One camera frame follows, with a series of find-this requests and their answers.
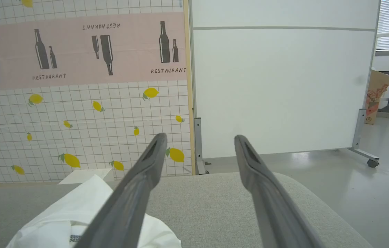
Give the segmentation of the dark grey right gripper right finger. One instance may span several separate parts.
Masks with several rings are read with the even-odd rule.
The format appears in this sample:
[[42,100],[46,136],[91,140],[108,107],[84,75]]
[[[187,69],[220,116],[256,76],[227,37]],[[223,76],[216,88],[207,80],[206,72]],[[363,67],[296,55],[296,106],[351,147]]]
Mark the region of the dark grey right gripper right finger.
[[240,178],[251,194],[263,248],[325,248],[248,138],[234,138]]

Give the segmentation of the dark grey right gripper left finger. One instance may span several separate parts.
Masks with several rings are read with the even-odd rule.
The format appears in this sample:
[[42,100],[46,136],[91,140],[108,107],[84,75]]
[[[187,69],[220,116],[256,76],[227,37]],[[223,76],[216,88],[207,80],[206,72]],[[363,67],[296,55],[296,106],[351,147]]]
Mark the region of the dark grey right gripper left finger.
[[137,248],[151,191],[160,182],[167,136],[155,135],[74,248]]

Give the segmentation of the white rectangular block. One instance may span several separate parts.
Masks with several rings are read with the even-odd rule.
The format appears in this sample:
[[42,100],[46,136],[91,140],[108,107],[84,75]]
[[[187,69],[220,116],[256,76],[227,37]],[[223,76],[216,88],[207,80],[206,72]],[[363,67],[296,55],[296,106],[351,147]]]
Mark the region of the white rectangular block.
[[112,169],[102,168],[102,169],[80,169],[74,170],[64,179],[59,182],[59,185],[68,185],[68,184],[80,184],[86,182],[93,176],[99,176],[105,182],[113,182],[114,176]]

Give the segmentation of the white garment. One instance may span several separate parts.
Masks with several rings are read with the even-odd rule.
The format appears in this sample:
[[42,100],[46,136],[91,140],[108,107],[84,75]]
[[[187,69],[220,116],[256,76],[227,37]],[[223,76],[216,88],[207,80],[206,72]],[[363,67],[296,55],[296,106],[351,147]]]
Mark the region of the white garment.
[[[6,248],[74,248],[112,193],[103,179],[92,176],[25,224]],[[163,221],[144,215],[138,248],[182,246]]]

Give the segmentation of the brown cardboard box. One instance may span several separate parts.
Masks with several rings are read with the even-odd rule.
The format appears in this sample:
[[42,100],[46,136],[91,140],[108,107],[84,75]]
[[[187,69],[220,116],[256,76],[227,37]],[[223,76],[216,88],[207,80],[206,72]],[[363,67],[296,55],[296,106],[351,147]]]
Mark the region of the brown cardboard box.
[[375,123],[381,97],[387,91],[388,86],[389,75],[375,70],[371,70],[365,101],[365,124],[373,125]]

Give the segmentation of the grey fabric sofa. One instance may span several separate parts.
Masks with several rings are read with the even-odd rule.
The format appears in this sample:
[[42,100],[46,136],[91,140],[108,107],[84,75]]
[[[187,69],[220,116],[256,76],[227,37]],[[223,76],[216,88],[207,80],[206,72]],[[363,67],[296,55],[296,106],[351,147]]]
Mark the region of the grey fabric sofa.
[[[311,190],[275,173],[326,248],[373,248]],[[0,184],[0,248],[77,184]],[[238,173],[168,176],[152,191],[147,213],[166,223],[183,248],[262,248],[250,193]]]

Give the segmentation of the white rolling partition board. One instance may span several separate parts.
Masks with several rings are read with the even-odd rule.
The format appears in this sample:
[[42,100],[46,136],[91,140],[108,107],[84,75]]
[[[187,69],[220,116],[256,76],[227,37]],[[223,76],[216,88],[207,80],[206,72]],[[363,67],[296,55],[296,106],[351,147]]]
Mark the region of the white rolling partition board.
[[194,168],[235,156],[359,148],[381,0],[184,0]]

